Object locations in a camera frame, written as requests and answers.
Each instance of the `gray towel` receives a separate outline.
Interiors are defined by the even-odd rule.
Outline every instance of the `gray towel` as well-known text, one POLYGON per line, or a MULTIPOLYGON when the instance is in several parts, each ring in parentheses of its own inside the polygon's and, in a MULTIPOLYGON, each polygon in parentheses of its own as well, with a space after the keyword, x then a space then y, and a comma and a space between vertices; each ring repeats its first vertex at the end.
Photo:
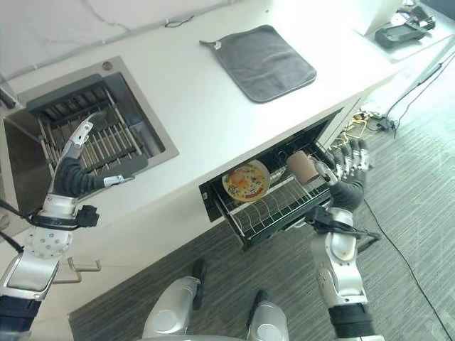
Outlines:
POLYGON ((316 79, 316 70, 268 25, 200 43, 253 102, 272 101, 316 79))

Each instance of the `open drawer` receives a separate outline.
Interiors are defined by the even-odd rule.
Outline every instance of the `open drawer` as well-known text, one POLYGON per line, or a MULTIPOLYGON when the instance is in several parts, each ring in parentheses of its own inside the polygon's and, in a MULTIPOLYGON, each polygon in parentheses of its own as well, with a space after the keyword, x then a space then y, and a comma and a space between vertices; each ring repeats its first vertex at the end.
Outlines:
POLYGON ((278 231, 300 224, 312 207, 328 201, 330 195, 325 181, 318 178, 306 186, 300 185, 287 170, 286 159, 302 150, 309 156, 327 162, 326 154, 317 140, 340 110, 245 162, 257 159, 270 172, 270 188, 259 200, 240 202, 226 193, 222 184, 223 176, 241 165, 202 184, 200 192, 210 221, 223 216, 243 249, 247 249, 278 231))

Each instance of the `dirty plate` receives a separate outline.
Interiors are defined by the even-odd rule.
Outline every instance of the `dirty plate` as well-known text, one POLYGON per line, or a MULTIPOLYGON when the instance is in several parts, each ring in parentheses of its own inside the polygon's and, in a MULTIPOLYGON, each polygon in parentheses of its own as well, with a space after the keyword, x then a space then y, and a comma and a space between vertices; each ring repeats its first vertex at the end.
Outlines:
POLYGON ((223 187, 233 199, 249 202, 260 199, 270 186, 270 172, 264 164, 253 160, 222 179, 223 187))

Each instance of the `cabinet handle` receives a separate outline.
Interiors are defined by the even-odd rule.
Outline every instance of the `cabinet handle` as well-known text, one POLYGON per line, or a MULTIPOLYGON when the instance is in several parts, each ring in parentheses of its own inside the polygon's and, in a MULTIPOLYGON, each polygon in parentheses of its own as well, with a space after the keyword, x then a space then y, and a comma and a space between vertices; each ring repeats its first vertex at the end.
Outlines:
POLYGON ((101 271, 101 261, 97 259, 95 261, 97 267, 96 269, 93 268, 77 268, 76 265, 74 265, 73 258, 70 257, 67 259, 68 261, 68 266, 72 271, 76 273, 77 278, 76 279, 63 279, 60 281, 54 280, 52 284, 73 284, 73 283, 80 283, 82 282, 82 275, 80 274, 81 272, 99 272, 101 271))

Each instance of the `stainless steel sink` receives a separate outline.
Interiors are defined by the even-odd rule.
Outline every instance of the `stainless steel sink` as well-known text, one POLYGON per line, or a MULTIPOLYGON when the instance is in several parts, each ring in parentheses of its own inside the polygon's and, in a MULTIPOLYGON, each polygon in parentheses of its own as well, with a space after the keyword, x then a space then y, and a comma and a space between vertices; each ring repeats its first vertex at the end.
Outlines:
POLYGON ((66 139, 91 113, 105 112, 106 119, 82 154, 87 173, 135 174, 178 155, 120 57, 35 87, 18 99, 24 108, 0 109, 0 157, 6 199, 22 212, 42 205, 66 139))

